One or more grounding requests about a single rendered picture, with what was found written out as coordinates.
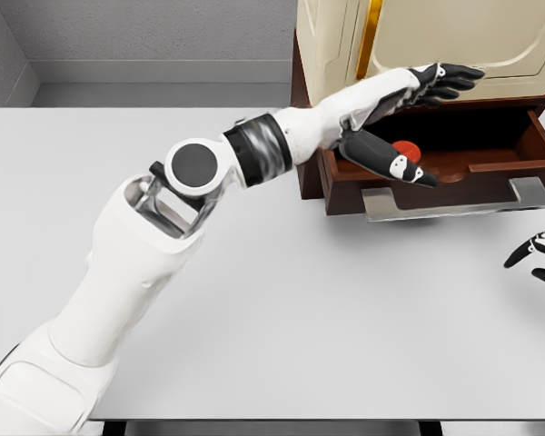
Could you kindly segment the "brown wooden drawer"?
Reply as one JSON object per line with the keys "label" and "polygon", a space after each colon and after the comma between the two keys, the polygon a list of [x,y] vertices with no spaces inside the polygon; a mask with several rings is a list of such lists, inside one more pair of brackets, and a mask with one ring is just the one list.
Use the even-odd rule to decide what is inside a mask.
{"label": "brown wooden drawer", "polygon": [[420,167],[434,188],[386,180],[336,151],[315,156],[316,198],[329,215],[362,213],[393,221],[545,207],[545,129],[529,107],[448,104],[408,110],[369,126],[388,143],[405,140],[421,151]]}

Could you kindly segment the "cream and brown cabinet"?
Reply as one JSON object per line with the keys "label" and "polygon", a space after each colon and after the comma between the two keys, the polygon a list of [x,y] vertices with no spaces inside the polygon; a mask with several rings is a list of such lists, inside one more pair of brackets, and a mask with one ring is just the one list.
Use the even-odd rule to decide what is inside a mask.
{"label": "cream and brown cabinet", "polygon": [[[545,0],[298,0],[292,63],[297,107],[392,68],[446,63],[485,75],[439,108],[397,114],[464,104],[525,106],[541,115]],[[316,154],[298,169],[305,199],[316,198]]]}

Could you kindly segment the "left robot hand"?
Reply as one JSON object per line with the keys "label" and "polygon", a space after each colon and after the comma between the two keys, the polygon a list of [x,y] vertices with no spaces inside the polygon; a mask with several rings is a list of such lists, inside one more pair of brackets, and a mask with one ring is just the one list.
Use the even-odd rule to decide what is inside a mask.
{"label": "left robot hand", "polygon": [[346,160],[386,179],[435,187],[436,176],[364,128],[408,107],[437,108],[473,89],[484,75],[466,65],[434,63],[363,79],[313,107],[319,119],[318,144],[337,149]]}

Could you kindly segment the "red round switch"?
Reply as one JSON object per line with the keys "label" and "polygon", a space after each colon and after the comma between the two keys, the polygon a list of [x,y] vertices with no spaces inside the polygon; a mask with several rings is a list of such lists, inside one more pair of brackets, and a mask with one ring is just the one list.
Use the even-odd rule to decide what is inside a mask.
{"label": "red round switch", "polygon": [[417,164],[421,159],[421,149],[417,144],[407,140],[400,140],[391,144],[400,154],[410,162]]}

